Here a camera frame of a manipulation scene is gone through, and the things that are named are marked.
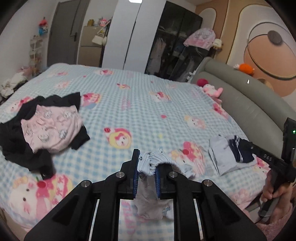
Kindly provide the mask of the person's right hand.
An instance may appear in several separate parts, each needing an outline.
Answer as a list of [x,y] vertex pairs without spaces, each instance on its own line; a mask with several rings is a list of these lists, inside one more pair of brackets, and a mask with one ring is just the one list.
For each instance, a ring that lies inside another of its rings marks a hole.
[[260,200],[262,202],[267,202],[268,200],[279,197],[280,203],[290,202],[290,199],[292,196],[292,184],[284,183],[280,185],[280,187],[275,188],[274,185],[271,183],[271,181],[272,181],[272,171],[270,170],[267,173],[265,185],[263,187]]

